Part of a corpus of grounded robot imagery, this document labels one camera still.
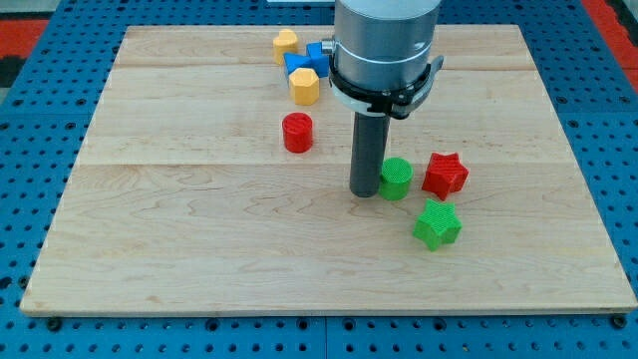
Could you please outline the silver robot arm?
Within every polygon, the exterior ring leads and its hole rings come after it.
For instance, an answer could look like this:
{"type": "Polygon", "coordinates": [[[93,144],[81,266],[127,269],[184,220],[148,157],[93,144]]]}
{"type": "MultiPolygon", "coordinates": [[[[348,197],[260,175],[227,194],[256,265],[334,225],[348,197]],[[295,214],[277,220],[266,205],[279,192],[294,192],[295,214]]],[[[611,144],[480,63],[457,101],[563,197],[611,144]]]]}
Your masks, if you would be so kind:
{"type": "Polygon", "coordinates": [[[428,64],[440,7],[440,0],[336,0],[336,74],[370,91],[416,82],[428,64]]]}

